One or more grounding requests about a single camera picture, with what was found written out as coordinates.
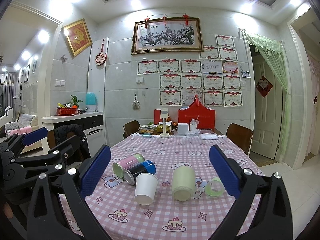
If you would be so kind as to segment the pale green plastic cup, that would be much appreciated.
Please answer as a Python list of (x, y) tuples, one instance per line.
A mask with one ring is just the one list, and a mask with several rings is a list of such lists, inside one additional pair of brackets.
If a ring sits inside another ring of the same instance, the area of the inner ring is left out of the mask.
[(195, 171), (188, 166), (181, 166), (173, 172), (172, 195), (180, 202), (188, 201), (195, 193)]

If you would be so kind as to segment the black jacket on chair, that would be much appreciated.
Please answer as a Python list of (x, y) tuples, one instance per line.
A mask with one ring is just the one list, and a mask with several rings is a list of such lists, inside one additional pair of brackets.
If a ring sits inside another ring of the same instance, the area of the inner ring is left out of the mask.
[(83, 163), (90, 158), (87, 138), (82, 127), (77, 124), (63, 125), (54, 129), (55, 146), (71, 145), (73, 154), (68, 154), (66, 164), (71, 166), (73, 163)]

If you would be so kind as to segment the white sideboard cabinet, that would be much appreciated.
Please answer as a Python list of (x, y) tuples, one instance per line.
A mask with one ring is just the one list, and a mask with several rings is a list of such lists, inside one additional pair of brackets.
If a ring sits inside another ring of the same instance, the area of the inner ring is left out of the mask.
[(85, 148), (94, 156), (106, 144), (104, 116), (102, 112), (86, 112), (70, 116), (49, 116), (41, 119), (48, 130), (47, 143), (54, 148), (59, 143), (77, 135), (85, 143)]

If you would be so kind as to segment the white door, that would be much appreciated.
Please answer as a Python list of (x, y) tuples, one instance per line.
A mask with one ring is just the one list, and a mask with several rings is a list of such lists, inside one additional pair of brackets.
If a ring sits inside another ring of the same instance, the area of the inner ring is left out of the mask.
[(261, 55), (254, 56), (255, 86), (264, 75), (273, 87), (265, 98), (255, 87), (255, 121), (251, 151), (274, 159), (278, 150), (283, 109), (282, 86)]

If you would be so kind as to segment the black and blue can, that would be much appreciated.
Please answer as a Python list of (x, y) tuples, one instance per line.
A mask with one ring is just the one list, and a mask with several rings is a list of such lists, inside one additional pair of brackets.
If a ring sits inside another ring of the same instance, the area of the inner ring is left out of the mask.
[(124, 173), (124, 180), (129, 185), (135, 186), (137, 182), (137, 176), (142, 173), (155, 174), (156, 165), (152, 161), (146, 160), (142, 163), (139, 163), (136, 166), (133, 166), (129, 169), (125, 169), (123, 173)]

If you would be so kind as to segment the green door curtain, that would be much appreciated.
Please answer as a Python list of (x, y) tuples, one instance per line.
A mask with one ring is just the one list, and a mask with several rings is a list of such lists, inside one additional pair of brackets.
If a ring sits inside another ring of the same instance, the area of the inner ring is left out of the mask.
[(243, 32), (250, 48), (255, 91), (251, 151), (268, 159), (283, 154), (290, 127), (291, 98), (283, 43)]

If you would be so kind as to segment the plum blossom framed painting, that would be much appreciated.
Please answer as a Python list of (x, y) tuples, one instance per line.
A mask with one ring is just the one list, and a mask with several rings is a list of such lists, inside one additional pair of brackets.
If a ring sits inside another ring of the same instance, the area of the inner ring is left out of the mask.
[(136, 22), (131, 54), (203, 51), (200, 19), (184, 15)]

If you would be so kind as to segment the clear cup with straw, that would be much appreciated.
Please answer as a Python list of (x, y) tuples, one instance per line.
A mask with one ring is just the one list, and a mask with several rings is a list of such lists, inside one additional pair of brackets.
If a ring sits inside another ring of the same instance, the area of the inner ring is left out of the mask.
[(190, 131), (195, 131), (197, 129), (197, 125), (200, 123), (198, 120), (199, 117), (196, 119), (191, 119), (189, 123)]

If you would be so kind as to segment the brown chair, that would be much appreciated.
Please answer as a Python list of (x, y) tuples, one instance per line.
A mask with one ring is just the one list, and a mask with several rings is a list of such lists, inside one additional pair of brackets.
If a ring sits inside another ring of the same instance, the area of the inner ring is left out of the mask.
[(227, 128), (226, 136), (242, 149), (245, 154), (249, 154), (253, 138), (253, 131), (251, 129), (238, 124), (230, 124)]
[(128, 122), (123, 126), (124, 134), (123, 138), (126, 139), (129, 137), (132, 133), (136, 133), (139, 131), (140, 123), (137, 120), (133, 120), (131, 122)]

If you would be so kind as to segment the brown chair far left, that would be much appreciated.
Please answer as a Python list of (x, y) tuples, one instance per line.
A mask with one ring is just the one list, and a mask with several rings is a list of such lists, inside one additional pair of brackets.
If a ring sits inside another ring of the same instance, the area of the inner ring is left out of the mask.
[(126, 139), (129, 137), (132, 133), (136, 133), (139, 131), (140, 123), (137, 120), (133, 120), (131, 122), (128, 122), (123, 126), (124, 134), (123, 138)]

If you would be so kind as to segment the red diamond door decoration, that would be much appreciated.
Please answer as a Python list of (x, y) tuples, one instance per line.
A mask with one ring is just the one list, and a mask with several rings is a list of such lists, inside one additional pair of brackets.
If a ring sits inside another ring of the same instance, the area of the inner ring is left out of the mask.
[(264, 75), (262, 75), (255, 87), (261, 96), (265, 98), (272, 89), (273, 85)]

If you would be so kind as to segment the pink and green can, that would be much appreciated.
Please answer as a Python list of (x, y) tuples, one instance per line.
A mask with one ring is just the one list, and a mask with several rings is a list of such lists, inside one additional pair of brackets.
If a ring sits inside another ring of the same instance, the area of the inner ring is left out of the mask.
[(145, 158), (140, 153), (135, 153), (131, 156), (125, 157), (119, 161), (113, 163), (112, 168), (114, 174), (118, 178), (123, 178), (124, 170), (128, 170), (131, 167), (137, 166), (138, 164), (145, 161)]

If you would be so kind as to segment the white paper cup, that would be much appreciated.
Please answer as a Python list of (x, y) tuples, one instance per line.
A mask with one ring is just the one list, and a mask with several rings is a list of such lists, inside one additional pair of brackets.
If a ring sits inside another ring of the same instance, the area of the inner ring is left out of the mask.
[(150, 205), (153, 203), (158, 178), (151, 173), (141, 173), (136, 179), (135, 202), (139, 205)]

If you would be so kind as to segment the gold framed red picture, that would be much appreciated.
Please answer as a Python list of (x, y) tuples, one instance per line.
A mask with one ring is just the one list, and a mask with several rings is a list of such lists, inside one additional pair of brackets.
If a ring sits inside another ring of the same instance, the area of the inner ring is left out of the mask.
[(62, 28), (62, 32), (72, 57), (78, 56), (92, 45), (92, 40), (84, 18), (65, 25)]

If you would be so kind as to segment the red planter with plant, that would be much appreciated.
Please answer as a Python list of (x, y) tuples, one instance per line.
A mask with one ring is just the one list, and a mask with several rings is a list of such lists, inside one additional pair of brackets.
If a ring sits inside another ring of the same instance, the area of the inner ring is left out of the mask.
[(57, 104), (56, 113), (57, 116), (71, 116), (79, 114), (79, 103), (82, 103), (82, 100), (79, 100), (77, 96), (71, 95), (71, 100), (69, 103)]

